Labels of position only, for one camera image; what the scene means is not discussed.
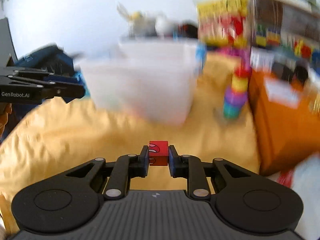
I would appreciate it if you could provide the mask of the person left hand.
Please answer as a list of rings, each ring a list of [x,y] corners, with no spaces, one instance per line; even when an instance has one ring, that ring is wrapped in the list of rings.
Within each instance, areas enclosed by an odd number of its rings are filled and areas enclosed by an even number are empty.
[[[5,130],[5,126],[8,122],[9,115],[12,113],[12,105],[9,103],[6,105],[6,108],[0,116],[0,137],[2,137]]]

